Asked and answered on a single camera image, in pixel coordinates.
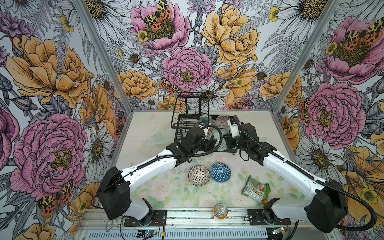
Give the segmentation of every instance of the snack bag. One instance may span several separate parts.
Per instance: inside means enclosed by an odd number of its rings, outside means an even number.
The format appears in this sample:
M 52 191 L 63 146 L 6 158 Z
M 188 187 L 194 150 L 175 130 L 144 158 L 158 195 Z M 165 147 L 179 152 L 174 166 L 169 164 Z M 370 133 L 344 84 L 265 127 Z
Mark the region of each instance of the snack bag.
M 261 184 L 257 180 L 252 178 L 252 175 L 249 175 L 247 183 L 245 184 L 242 195 L 247 196 L 260 202 L 261 204 L 266 204 L 268 201 L 268 194 L 271 192 L 269 184 Z

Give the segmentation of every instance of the blue patterned bowl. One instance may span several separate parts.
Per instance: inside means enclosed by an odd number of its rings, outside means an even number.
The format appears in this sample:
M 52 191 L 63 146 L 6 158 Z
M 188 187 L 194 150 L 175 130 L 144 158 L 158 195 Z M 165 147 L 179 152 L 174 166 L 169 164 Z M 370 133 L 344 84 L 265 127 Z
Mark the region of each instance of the blue patterned bowl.
M 216 182 L 226 182 L 231 177 L 231 170 L 224 163 L 218 162 L 211 167 L 211 177 Z

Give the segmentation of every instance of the floral wallpaper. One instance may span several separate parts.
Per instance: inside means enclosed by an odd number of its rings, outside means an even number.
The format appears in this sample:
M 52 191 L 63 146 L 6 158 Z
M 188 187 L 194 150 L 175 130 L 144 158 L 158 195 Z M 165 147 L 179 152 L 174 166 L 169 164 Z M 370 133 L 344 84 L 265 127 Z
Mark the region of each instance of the floral wallpaper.
M 277 111 L 297 162 L 319 177 L 340 182 L 377 212 L 373 229 L 343 231 L 346 240 L 384 239 L 383 6 L 374 0 L 341 1 L 303 65 L 301 80 Z M 300 93 L 292 101 L 298 83 Z M 261 86 L 260 92 L 270 85 Z M 370 220 L 362 205 L 349 198 L 347 203 L 344 225 Z
M 127 120 L 68 12 L 64 0 L 0 0 L 3 239 L 74 239 Z
M 64 16 L 87 41 L 73 1 L 62 1 Z M 172 109 L 188 91 L 208 96 L 211 109 L 268 109 L 327 0 L 85 2 L 133 109 Z

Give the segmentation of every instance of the floral tabletop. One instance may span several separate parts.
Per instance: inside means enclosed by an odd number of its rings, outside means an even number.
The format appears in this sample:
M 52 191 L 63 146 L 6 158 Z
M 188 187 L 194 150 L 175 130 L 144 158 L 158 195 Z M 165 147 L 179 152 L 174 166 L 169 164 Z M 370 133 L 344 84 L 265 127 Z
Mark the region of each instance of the floral tabletop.
M 261 141 L 271 143 L 288 156 L 269 112 L 225 112 L 225 114 L 236 114 L 241 121 L 249 121 L 255 126 Z M 170 111 L 135 112 L 116 167 L 121 170 L 145 161 L 173 142 L 175 130 L 170 128 L 171 117 Z M 219 183 L 210 178 L 208 183 L 201 187 L 189 182 L 188 172 L 193 166 L 202 165 L 210 169 L 216 162 L 229 166 L 231 169 L 229 181 Z M 213 207 L 218 202 L 223 202 L 228 207 L 261 206 L 253 199 L 241 195 L 249 175 L 261 183 L 269 183 L 271 187 L 269 199 L 280 197 L 303 200 L 305 198 L 300 191 L 278 174 L 260 166 L 255 161 L 243 161 L 238 153 L 232 155 L 226 152 L 215 152 L 208 156 L 193 158 L 190 164 L 184 163 L 177 168 L 167 170 L 142 184 L 131 196 L 147 199 L 154 208 Z

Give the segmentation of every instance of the black cable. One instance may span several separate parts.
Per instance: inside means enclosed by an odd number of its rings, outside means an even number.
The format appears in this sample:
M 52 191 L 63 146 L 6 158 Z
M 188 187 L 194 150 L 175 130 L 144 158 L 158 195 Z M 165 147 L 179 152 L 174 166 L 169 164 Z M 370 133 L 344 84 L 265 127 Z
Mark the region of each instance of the black cable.
M 247 215 L 249 215 L 249 213 L 247 213 L 247 214 L 243 217 L 243 220 L 244 220 L 245 222 L 250 222 L 251 219 L 249 218 L 249 216 L 248 216 L 248 220 L 245 219 L 245 218 L 247 217 Z
M 281 159 L 281 160 L 284 160 L 284 157 L 280 156 L 279 154 L 275 153 L 275 152 L 272 152 L 271 150 L 267 149 L 266 147 L 264 147 L 263 145 L 261 145 L 258 141 L 256 141 L 255 139 L 252 138 L 252 136 L 249 135 L 248 132 L 244 131 L 243 127 L 240 125 L 240 123 L 234 119 L 235 122 L 236 122 L 236 125 L 238 126 L 239 130 L 241 133 L 243 133 L 244 135 L 246 135 L 251 141 L 253 141 L 254 143 L 256 143 L 256 145 L 262 149 L 264 149 L 265 151 L 267 151 L 268 153 L 272 154 L 273 156 L 277 157 L 278 159 Z M 294 164 L 293 162 L 291 161 L 286 161 L 287 164 L 289 164 L 290 166 L 292 166 L 293 168 L 295 168 L 297 171 L 299 171 L 300 173 L 302 173 L 303 175 L 305 175 L 306 177 L 308 177 L 309 179 L 311 180 L 314 180 L 314 177 L 307 173 L 306 171 L 304 171 L 302 168 L 300 168 L 299 166 L 297 166 L 296 164 Z M 322 182 L 320 180 L 316 180 L 316 183 L 328 188 L 328 189 L 331 189 L 333 191 L 336 191 L 336 192 L 339 192 L 349 198 L 352 198 L 353 200 L 357 201 L 358 203 L 361 203 L 364 207 L 366 207 L 371 215 L 371 219 L 370 221 L 363 225 L 363 226 L 359 226 L 359 227 L 346 227 L 346 226 L 342 226 L 342 225 L 336 225 L 336 228 L 338 229 L 342 229 L 342 230 L 347 230 L 347 231 L 355 231 L 355 232 L 359 232 L 359 231 L 365 231 L 365 230 L 368 230 L 370 228 L 373 228 L 374 225 L 376 224 L 377 222 L 377 214 L 375 212 L 375 210 L 364 200 L 362 200 L 361 198 L 349 193 L 349 192 L 345 192 L 344 190 L 340 190 L 338 188 L 335 188 L 331 185 L 329 185 L 327 182 Z
M 291 234 L 285 240 L 291 240 L 292 239 L 293 235 L 295 234 L 295 232 L 297 230 L 297 225 L 299 225 L 298 220 L 295 222 L 295 226 L 293 227 Z
M 215 126 L 215 125 L 207 125 L 207 126 L 205 126 L 205 127 L 213 127 L 213 128 L 216 129 L 216 130 L 219 132 L 219 134 L 220 134 L 220 141 L 219 141 L 219 143 L 217 144 L 217 146 L 214 147 L 212 150 L 210 150 L 210 151 L 208 151 L 208 152 L 205 152 L 205 153 L 200 153 L 200 154 L 189 154 L 189 155 L 175 155 L 175 154 L 168 154 L 168 155 L 158 156 L 158 157 L 155 157 L 154 159 L 152 159 L 151 161 L 146 162 L 146 163 L 144 163 L 144 164 L 138 166 L 137 169 L 142 169 L 142 168 L 144 168 L 144 167 L 146 167 L 146 166 L 148 166 L 148 165 L 150 165 L 150 164 L 152 164 L 152 163 L 154 163 L 154 162 L 156 162 L 156 161 L 158 161 L 158 160 L 160 160 L 160 159 L 163 159 L 163 158 L 168 158 L 168 157 L 173 157 L 173 158 L 178 158 L 178 157 L 203 157 L 203 156 L 206 156 L 206 155 L 208 155 L 208 154 L 213 153 L 214 151 L 216 151 L 216 150 L 220 147 L 220 145 L 221 145 L 221 143 L 222 143 L 222 141 L 223 141 L 223 134 L 221 133 L 220 128 L 218 128 L 218 127 Z
M 123 219 L 124 219 L 124 217 L 121 218 L 121 222 L 120 222 L 120 236 L 121 236 L 121 238 L 123 238 L 123 240 L 125 240 L 125 238 L 122 236 L 122 233 L 121 233 L 121 225 L 122 225 Z

